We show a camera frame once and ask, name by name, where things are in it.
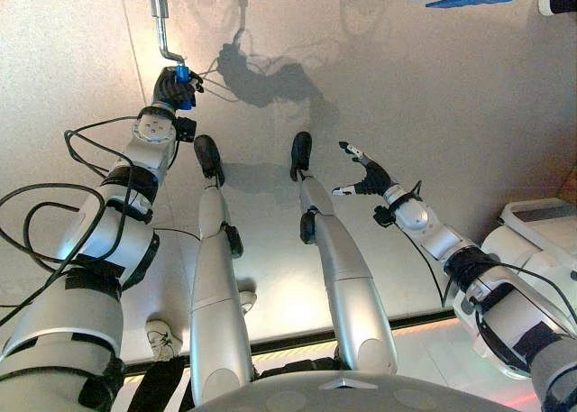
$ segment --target shoe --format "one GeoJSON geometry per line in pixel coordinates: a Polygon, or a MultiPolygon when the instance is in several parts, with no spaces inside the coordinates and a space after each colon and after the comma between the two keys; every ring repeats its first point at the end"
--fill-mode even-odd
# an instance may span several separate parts
{"type": "Polygon", "coordinates": [[[218,186],[221,187],[224,184],[224,173],[215,141],[208,135],[199,135],[193,144],[205,178],[216,176],[218,186]]]}
{"type": "Polygon", "coordinates": [[[243,316],[246,315],[256,302],[256,293],[250,290],[243,290],[238,292],[238,296],[241,300],[241,310],[243,311],[243,316]]]}
{"type": "Polygon", "coordinates": [[[170,361],[179,356],[182,341],[175,337],[169,326],[161,320],[146,323],[146,336],[151,344],[154,361],[170,361]]]}
{"type": "Polygon", "coordinates": [[[297,170],[308,170],[308,160],[310,150],[313,146],[313,138],[307,132],[300,132],[295,135],[290,151],[290,178],[297,182],[297,170]]]}

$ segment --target floor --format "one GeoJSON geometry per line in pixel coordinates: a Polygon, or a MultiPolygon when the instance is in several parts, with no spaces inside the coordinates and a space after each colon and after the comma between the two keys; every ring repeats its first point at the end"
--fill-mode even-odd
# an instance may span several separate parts
{"type": "MultiPolygon", "coordinates": [[[[469,335],[455,319],[393,331],[398,352],[398,374],[464,390],[522,412],[539,412],[539,401],[530,380],[513,380],[471,349],[469,335]]],[[[289,362],[333,356],[336,342],[315,344],[252,357],[258,372],[282,367],[289,362]]],[[[185,369],[179,387],[165,410],[179,410],[188,383],[185,369]]],[[[142,376],[127,378],[116,398],[113,412],[125,412],[142,376]]]]}
{"type": "MultiPolygon", "coordinates": [[[[552,196],[574,165],[574,14],[544,18],[536,0],[447,11],[408,0],[239,1],[169,0],[167,27],[171,50],[196,72],[213,71],[197,108],[183,115],[214,137],[224,160],[224,195],[245,248],[235,273],[257,286],[246,318],[253,342],[331,324],[316,248],[298,239],[298,188],[288,174],[297,131],[312,133],[312,170],[326,188],[362,178],[337,144],[353,142],[407,187],[423,179],[439,216],[478,242],[505,203],[552,196]],[[223,80],[214,61],[241,25],[241,55],[226,48],[223,80]]],[[[4,192],[40,181],[97,185],[68,158],[61,135],[150,101],[169,62],[157,50],[149,0],[0,0],[0,37],[4,192]]],[[[113,124],[93,135],[121,148],[129,130],[113,124]]],[[[185,148],[153,221],[195,233],[202,179],[185,148]]],[[[86,149],[102,164],[114,160],[86,149]]],[[[79,204],[84,195],[21,197],[0,213],[3,227],[19,236],[23,213],[47,197],[79,204]]],[[[334,200],[389,316],[436,311],[423,261],[402,235],[372,221],[379,202],[334,200]]],[[[70,217],[46,211],[37,221],[32,241],[54,252],[70,217]]],[[[151,316],[187,343],[197,243],[161,238],[147,278],[123,296],[127,362],[150,359],[143,326],[151,316]]],[[[0,252],[3,304],[19,302],[44,273],[5,243],[0,252]]]]}

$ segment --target black cable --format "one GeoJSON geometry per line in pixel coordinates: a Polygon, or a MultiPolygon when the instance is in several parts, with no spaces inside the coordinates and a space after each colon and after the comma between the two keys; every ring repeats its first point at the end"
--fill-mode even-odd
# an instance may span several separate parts
{"type": "MultiPolygon", "coordinates": [[[[38,205],[34,206],[29,212],[28,215],[26,216],[26,218],[24,219],[24,224],[23,224],[23,242],[24,242],[24,246],[26,248],[28,248],[29,250],[32,250],[32,244],[30,243],[30,222],[32,221],[32,217],[34,216],[34,214],[36,214],[36,212],[45,207],[45,206],[52,206],[52,207],[58,207],[60,209],[66,209],[67,211],[71,211],[71,212],[78,212],[78,208],[75,206],[70,206],[70,205],[64,205],[62,203],[57,203],[57,202],[42,202],[39,203],[38,205]]],[[[32,260],[38,265],[40,266],[42,269],[47,270],[48,272],[52,273],[55,271],[54,268],[52,268],[51,266],[47,265],[46,263],[44,263],[40,258],[30,254],[30,257],[32,258],[32,260]]]]}
{"type": "MultiPolygon", "coordinates": [[[[13,191],[12,193],[10,193],[10,194],[2,197],[2,199],[0,199],[0,207],[2,207],[2,205],[4,203],[6,203],[11,198],[17,196],[18,194],[22,194],[25,191],[31,191],[31,190],[38,189],[38,188],[84,189],[87,192],[93,194],[98,199],[99,208],[98,208],[98,211],[96,212],[94,219],[92,220],[92,222],[90,223],[90,225],[88,226],[88,228],[86,229],[86,231],[84,232],[84,234],[82,235],[80,240],[74,246],[74,248],[69,253],[69,255],[66,256],[66,259],[64,259],[62,261],[60,266],[54,272],[52,272],[52,274],[46,280],[46,283],[44,283],[44,285],[42,287],[38,288],[28,298],[26,298],[24,301],[22,301],[18,305],[18,307],[16,307],[14,310],[12,310],[10,313],[8,313],[5,317],[3,317],[2,320],[0,320],[0,326],[3,326],[6,322],[8,322],[10,319],[12,319],[14,316],[16,316],[16,314],[18,314],[28,304],[33,302],[33,300],[36,299],[36,297],[38,297],[50,284],[52,284],[52,282],[55,279],[57,279],[60,275],[62,275],[64,269],[68,266],[68,264],[72,261],[72,259],[74,259],[77,252],[82,248],[82,246],[86,243],[86,241],[88,240],[90,235],[94,232],[94,230],[98,226],[98,223],[100,222],[100,219],[102,218],[102,215],[106,209],[106,204],[105,204],[104,198],[96,190],[89,188],[89,187],[83,187],[81,185],[76,185],[76,184],[60,184],[60,183],[34,184],[34,185],[29,185],[27,187],[18,188],[15,191],[13,191]]],[[[0,228],[0,233],[1,233],[2,237],[10,238],[1,228],[0,228]]],[[[26,250],[26,252],[34,253],[32,250],[28,250],[28,249],[25,249],[25,250],[26,250]]]]}
{"type": "Polygon", "coordinates": [[[429,261],[426,259],[425,255],[421,252],[420,248],[418,248],[418,246],[413,242],[413,240],[408,236],[408,234],[405,233],[405,231],[403,229],[401,229],[397,223],[394,224],[404,235],[405,237],[408,239],[408,241],[413,245],[413,247],[415,247],[415,250],[418,251],[418,253],[421,255],[421,257],[423,258],[423,260],[426,263],[426,266],[429,268],[429,272],[431,273],[431,276],[433,277],[433,281],[435,282],[435,287],[436,287],[436,291],[439,294],[439,299],[441,301],[441,306],[444,307],[444,298],[443,298],[443,292],[441,292],[441,288],[439,287],[439,282],[436,280],[436,276],[433,273],[433,268],[431,267],[431,263],[429,263],[429,261]]]}
{"type": "Polygon", "coordinates": [[[174,148],[174,155],[172,155],[172,160],[170,160],[170,164],[169,164],[169,168],[168,170],[170,170],[170,168],[172,167],[172,164],[174,164],[174,161],[177,158],[177,155],[179,155],[179,147],[180,147],[180,140],[177,140],[177,147],[174,148]]]}
{"type": "Polygon", "coordinates": [[[12,319],[14,316],[16,316],[16,314],[18,314],[18,312],[20,312],[20,310],[22,310],[24,307],[26,307],[31,302],[33,302],[33,300],[36,299],[36,297],[38,297],[44,291],[44,289],[46,289],[46,285],[37,289],[28,298],[26,298],[18,306],[16,306],[16,308],[14,310],[12,310],[10,313],[8,313],[6,316],[4,316],[2,318],[2,320],[0,320],[0,326],[4,326],[4,324],[6,322],[8,322],[10,319],[12,319]]]}
{"type": "MultiPolygon", "coordinates": [[[[115,119],[108,119],[106,121],[102,121],[102,122],[97,122],[95,124],[90,124],[87,126],[83,126],[81,128],[78,128],[76,131],[84,131],[87,130],[88,128],[94,128],[95,126],[100,126],[100,125],[106,125],[106,124],[111,124],[113,122],[118,122],[118,121],[124,121],[124,120],[129,120],[129,119],[138,119],[138,116],[122,116],[122,117],[116,117],[115,119]]],[[[69,145],[68,143],[66,143],[67,147],[69,148],[69,154],[70,157],[74,160],[79,162],[80,164],[84,164],[85,166],[87,166],[89,169],[91,169],[92,171],[94,171],[98,176],[100,176],[101,178],[105,178],[106,175],[104,175],[103,173],[100,172],[104,171],[106,173],[109,172],[108,169],[105,169],[104,167],[100,167],[97,166],[96,164],[93,164],[91,162],[86,161],[84,158],[82,158],[78,152],[72,148],[71,145],[69,145]]]]}
{"type": "Polygon", "coordinates": [[[88,128],[93,128],[95,126],[110,124],[111,122],[115,122],[115,121],[118,121],[121,119],[130,119],[130,118],[133,118],[133,117],[125,116],[123,118],[111,119],[111,120],[99,122],[96,124],[90,124],[90,125],[82,126],[82,127],[78,128],[77,130],[67,130],[66,132],[64,132],[64,141],[65,141],[67,147],[69,148],[70,155],[72,155],[72,156],[76,155],[77,157],[82,159],[82,157],[80,157],[78,155],[78,153],[74,150],[74,148],[72,147],[72,145],[70,143],[70,139],[74,136],[77,136],[78,138],[84,140],[85,142],[87,142],[89,144],[92,144],[93,146],[96,146],[97,148],[102,149],[103,151],[106,151],[106,152],[109,152],[109,153],[112,153],[114,155],[119,156],[120,158],[122,158],[123,160],[125,160],[128,163],[129,170],[130,170],[129,174],[128,174],[128,183],[126,185],[126,193],[124,196],[123,210],[122,210],[122,213],[120,215],[120,221],[118,223],[118,229],[116,231],[116,238],[114,239],[114,243],[113,243],[112,247],[110,247],[110,249],[107,252],[105,252],[104,254],[102,254],[102,255],[94,258],[94,259],[91,259],[90,261],[85,261],[84,264],[96,263],[97,261],[103,261],[108,256],[110,256],[113,252],[115,252],[116,248],[118,248],[118,245],[120,244],[120,241],[122,240],[122,236],[123,236],[123,232],[124,232],[124,223],[126,221],[126,214],[128,211],[128,206],[130,205],[130,193],[133,189],[134,164],[130,158],[128,158],[126,155],[122,154],[121,152],[115,151],[114,149],[107,148],[106,146],[103,146],[102,144],[97,143],[97,142],[89,139],[85,135],[80,134],[80,132],[85,131],[88,128]]]}
{"type": "Polygon", "coordinates": [[[453,280],[454,280],[454,275],[451,274],[451,277],[449,277],[449,282],[447,283],[446,288],[444,288],[443,298],[441,299],[441,308],[444,308],[444,305],[447,302],[447,298],[449,297],[449,289],[451,288],[451,285],[453,284],[453,280]]]}
{"type": "Polygon", "coordinates": [[[492,265],[492,266],[505,266],[507,268],[511,268],[512,270],[518,270],[519,272],[523,272],[527,275],[535,277],[536,279],[540,279],[540,280],[544,281],[545,283],[547,283],[552,288],[554,288],[555,292],[557,292],[559,297],[561,297],[564,304],[567,306],[567,309],[569,309],[569,313],[571,314],[572,319],[575,321],[575,324],[577,324],[577,314],[575,314],[575,310],[573,310],[573,308],[571,307],[571,302],[569,302],[569,299],[567,299],[565,294],[550,279],[548,279],[547,277],[543,277],[542,275],[539,275],[539,274],[537,274],[531,270],[524,270],[522,268],[519,268],[518,266],[508,265],[507,263],[501,263],[501,262],[496,262],[496,263],[497,263],[497,265],[492,265]]]}
{"type": "Polygon", "coordinates": [[[180,232],[180,233],[184,233],[184,234],[189,234],[190,236],[192,236],[193,238],[196,238],[197,241],[200,242],[200,238],[198,236],[196,236],[195,234],[191,233],[191,232],[186,232],[184,230],[179,230],[179,229],[171,229],[169,227],[154,227],[154,230],[167,230],[167,231],[171,231],[171,232],[180,232]]]}
{"type": "MultiPolygon", "coordinates": [[[[84,160],[78,154],[78,152],[72,147],[72,145],[70,143],[70,140],[72,139],[72,137],[77,136],[78,138],[84,140],[85,142],[92,144],[93,146],[96,146],[99,149],[102,149],[103,151],[107,151],[107,152],[113,153],[114,155],[119,156],[120,158],[124,159],[129,164],[129,170],[130,170],[129,176],[128,176],[128,183],[126,186],[126,194],[124,197],[123,211],[121,213],[120,222],[118,225],[118,231],[116,233],[116,238],[114,240],[114,244],[110,248],[110,250],[108,250],[108,252],[106,252],[105,254],[103,254],[103,255],[95,258],[95,259],[92,259],[91,261],[85,262],[85,264],[106,259],[110,254],[112,254],[116,250],[116,248],[118,247],[118,244],[120,243],[120,241],[122,239],[122,235],[123,235],[123,231],[124,231],[124,222],[126,219],[127,207],[129,206],[130,192],[133,189],[134,164],[130,160],[130,158],[126,157],[122,153],[115,151],[115,150],[112,150],[110,148],[107,148],[100,143],[94,142],[93,140],[89,139],[88,137],[80,134],[80,132],[85,131],[88,128],[93,128],[93,127],[96,127],[99,125],[104,125],[104,124],[110,124],[112,122],[117,122],[117,121],[121,121],[121,120],[125,120],[125,119],[136,119],[136,117],[135,116],[119,117],[119,118],[110,119],[110,120],[103,121],[103,122],[98,122],[95,124],[86,125],[86,126],[78,128],[77,130],[68,130],[68,131],[64,132],[64,141],[65,141],[65,143],[69,149],[69,154],[72,157],[72,159],[86,165],[89,169],[93,170],[97,175],[104,178],[105,175],[102,174],[99,170],[106,170],[106,169],[84,160]]],[[[17,249],[27,253],[28,255],[33,257],[34,259],[38,258],[39,260],[44,259],[44,260],[53,260],[53,261],[57,261],[57,262],[59,261],[60,262],[60,266],[51,273],[51,275],[47,279],[46,283],[42,287],[38,288],[35,292],[33,292],[28,298],[26,298],[18,306],[16,306],[8,315],[3,317],[2,320],[0,320],[0,326],[4,325],[12,317],[14,317],[18,312],[20,312],[24,307],[26,307],[31,302],[33,302],[33,300],[36,299],[36,297],[38,297],[52,282],[54,282],[54,280],[56,280],[60,275],[63,274],[64,269],[69,265],[69,263],[72,261],[72,259],[74,259],[74,257],[78,253],[78,251],[82,248],[82,246],[86,243],[86,241],[88,240],[90,235],[94,232],[94,230],[98,226],[98,223],[100,222],[100,219],[102,218],[102,215],[104,214],[104,211],[106,209],[104,198],[96,190],[89,188],[89,187],[81,186],[81,185],[62,184],[62,183],[34,184],[34,185],[18,188],[15,191],[9,193],[8,195],[6,195],[0,199],[0,207],[2,207],[2,205],[5,204],[8,200],[12,199],[13,197],[15,197],[19,194],[22,194],[25,191],[30,191],[30,190],[39,189],[39,188],[73,188],[73,189],[84,190],[86,192],[89,192],[90,194],[92,194],[93,196],[95,196],[97,198],[99,208],[98,208],[98,211],[95,215],[95,218],[90,223],[87,230],[84,232],[84,234],[82,235],[80,240],[76,243],[76,245],[74,246],[72,251],[69,252],[68,256],[64,260],[51,258],[49,256],[45,256],[44,254],[40,254],[40,253],[35,252],[32,249],[32,247],[30,246],[29,236],[28,236],[27,246],[23,246],[23,245],[19,244],[17,241],[15,241],[12,237],[10,237],[0,227],[0,237],[5,239],[8,243],[10,243],[12,246],[16,247],[17,249]]],[[[25,233],[27,233],[27,231],[28,231],[28,228],[30,226],[30,221],[32,220],[32,216],[33,216],[34,212],[36,212],[41,206],[38,206],[38,207],[35,206],[35,207],[36,207],[36,209],[33,208],[32,213],[29,212],[29,215],[27,215],[28,224],[26,226],[26,229],[25,229],[26,232],[25,233]]]]}
{"type": "MultiPolygon", "coordinates": [[[[67,188],[67,189],[78,189],[81,191],[86,191],[87,193],[92,194],[94,197],[96,197],[98,199],[98,202],[100,204],[100,208],[98,210],[98,214],[96,215],[95,220],[100,220],[100,217],[102,216],[102,214],[104,213],[104,209],[105,209],[105,200],[103,199],[103,197],[100,195],[99,192],[97,192],[95,189],[92,189],[91,187],[85,187],[84,185],[78,185],[78,184],[68,184],[68,183],[59,183],[59,182],[48,182],[48,183],[43,183],[43,184],[32,184],[32,185],[28,185],[26,187],[21,187],[18,188],[14,191],[12,191],[11,193],[7,194],[6,196],[0,198],[0,208],[9,200],[11,200],[12,198],[18,196],[19,194],[22,194],[26,191],[32,191],[35,189],[40,189],[40,188],[67,188]]],[[[28,254],[29,256],[33,256],[33,257],[37,257],[39,259],[42,259],[44,261],[54,261],[56,263],[62,263],[64,262],[64,260],[61,259],[56,259],[50,256],[46,256],[44,254],[41,254],[39,252],[35,252],[34,250],[28,249],[27,247],[25,247],[24,245],[21,245],[19,242],[17,242],[15,239],[13,239],[10,235],[8,235],[8,233],[6,233],[4,231],[4,229],[2,229],[2,227],[0,226],[0,238],[4,239],[5,241],[7,241],[9,244],[11,244],[13,247],[15,247],[16,249],[20,250],[21,252],[25,252],[26,254],[28,254]]]]}

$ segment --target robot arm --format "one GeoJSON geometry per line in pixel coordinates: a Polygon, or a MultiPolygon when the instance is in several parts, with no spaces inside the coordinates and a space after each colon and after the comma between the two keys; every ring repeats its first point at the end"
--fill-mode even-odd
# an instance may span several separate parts
{"type": "Polygon", "coordinates": [[[508,366],[530,374],[544,410],[569,410],[577,402],[577,336],[572,322],[553,303],[483,253],[473,242],[441,223],[418,194],[406,191],[366,154],[347,142],[346,153],[367,177],[336,188],[334,195],[378,194],[375,209],[384,226],[396,223],[428,252],[474,307],[485,343],[508,366]]]}
{"type": "Polygon", "coordinates": [[[95,188],[104,212],[101,201],[87,199],[60,258],[69,257],[95,218],[96,228],[68,269],[25,310],[3,348],[0,409],[108,410],[122,386],[120,296],[151,265],[160,243],[149,225],[152,204],[176,142],[192,142],[196,129],[175,112],[181,101],[194,102],[198,80],[190,75],[183,86],[176,73],[160,74],[153,104],[134,120],[131,141],[95,188]]]}

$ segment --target black foot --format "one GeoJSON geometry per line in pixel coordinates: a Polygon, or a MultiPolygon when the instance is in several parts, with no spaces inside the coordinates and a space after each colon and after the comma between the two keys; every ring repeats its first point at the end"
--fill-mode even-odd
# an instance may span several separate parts
{"type": "Polygon", "coordinates": [[[199,135],[195,139],[194,145],[195,154],[205,178],[216,176],[218,185],[222,186],[224,184],[224,173],[215,141],[208,135],[199,135]]]}
{"type": "Polygon", "coordinates": [[[297,182],[297,171],[308,170],[308,160],[310,159],[310,150],[313,146],[313,139],[307,132],[301,132],[295,135],[292,141],[292,150],[290,158],[290,178],[297,182]]]}

